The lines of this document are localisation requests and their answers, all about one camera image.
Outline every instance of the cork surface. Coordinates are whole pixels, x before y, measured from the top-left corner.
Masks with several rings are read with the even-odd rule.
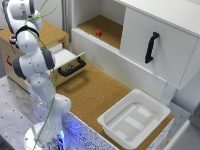
[[[42,19],[43,28],[42,30],[38,31],[40,35],[40,39],[44,42],[45,45],[49,45],[62,37],[68,36],[68,34],[61,29],[57,28],[56,26],[50,24],[49,22]],[[0,32],[0,37],[3,38],[5,41],[9,42],[10,36],[13,34],[10,32],[8,28],[2,30]]]
[[[71,112],[120,150],[123,148],[105,134],[97,118],[130,92],[131,89],[90,64],[83,72],[57,87],[57,93],[72,100]],[[173,118],[169,115],[137,150],[145,150]]]
[[[109,20],[103,16],[98,16],[92,20],[78,25],[77,27],[120,49],[123,30],[122,25],[113,22],[112,20]],[[96,36],[96,30],[101,30],[102,36]]]

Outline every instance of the drawer handle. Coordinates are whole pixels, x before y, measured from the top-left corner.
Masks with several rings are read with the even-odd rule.
[[[86,63],[80,58],[78,57],[77,61],[80,63],[78,66],[72,68],[72,69],[69,69],[69,70],[66,70],[66,71],[63,71],[60,68],[58,68],[58,72],[60,73],[61,76],[63,77],[67,77],[67,76],[70,76],[71,74],[73,74],[74,72],[78,71],[79,69],[85,67]]]
[[[147,49],[147,54],[145,57],[145,63],[148,64],[153,60],[153,57],[151,56],[152,50],[153,50],[153,46],[154,46],[154,40],[157,39],[160,35],[156,32],[153,32],[153,36],[151,37],[150,41],[149,41],[149,45],[148,45],[148,49]]]

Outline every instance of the brown box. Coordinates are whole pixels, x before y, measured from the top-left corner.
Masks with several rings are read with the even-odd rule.
[[[45,43],[48,49],[56,46],[59,43],[63,43],[63,47],[65,49],[69,49],[68,33],[53,26],[52,24],[48,23],[45,20],[43,20],[43,29],[39,31],[39,35],[40,35],[41,40]],[[13,60],[24,54],[15,45],[10,44],[9,42],[10,36],[12,36],[12,33],[10,32],[8,28],[0,31],[0,50],[1,50],[1,55],[4,62],[5,72],[10,78],[12,78],[21,87],[23,87],[25,90],[28,91],[28,87],[26,86],[24,80],[22,78],[19,78],[15,74],[14,69],[12,67]],[[78,64],[77,62],[78,57],[81,57],[82,60],[85,60],[85,53],[78,55],[76,58],[65,62],[59,67],[65,70],[68,65],[76,66]],[[55,76],[57,80],[56,81],[57,85],[60,85],[61,83],[65,82],[66,80],[68,80],[69,78],[73,77],[74,75],[78,74],[79,72],[83,70],[82,68],[68,77],[63,77],[58,73],[59,67],[55,68]],[[51,76],[52,82],[54,82],[53,70],[50,71],[50,76]]]

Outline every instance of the black handle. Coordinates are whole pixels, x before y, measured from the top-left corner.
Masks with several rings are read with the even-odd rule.
[[[153,60],[153,57],[151,56],[152,50],[153,50],[153,46],[154,46],[154,40],[157,39],[160,35],[156,32],[153,32],[153,36],[151,37],[150,41],[149,41],[149,45],[148,45],[148,49],[147,49],[147,54],[145,57],[145,63],[148,64],[149,62],[151,62]]]
[[[79,64],[78,66],[72,68],[72,69],[63,71],[63,70],[61,69],[61,67],[58,68],[58,72],[60,73],[60,75],[62,75],[63,77],[67,77],[67,76],[73,74],[74,72],[78,71],[79,69],[83,68],[83,67],[86,65],[86,63],[85,63],[80,57],[78,57],[77,61],[78,61],[80,64]]]

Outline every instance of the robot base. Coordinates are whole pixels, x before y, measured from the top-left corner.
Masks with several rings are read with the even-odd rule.
[[[44,125],[44,122],[40,122],[40,123],[34,125],[32,128],[30,128],[26,132],[26,134],[24,136],[24,148],[25,148],[25,150],[57,150],[57,148],[50,146],[50,145],[53,144],[52,142],[49,142],[45,145],[42,145],[42,144],[40,144],[40,142],[38,142],[37,145],[35,146],[35,142],[36,142],[35,137],[36,137],[37,133],[40,131],[40,129],[42,128],[43,125]],[[69,138],[65,137],[63,142],[64,142],[64,150],[66,150],[68,145],[69,145],[69,142],[70,142]]]

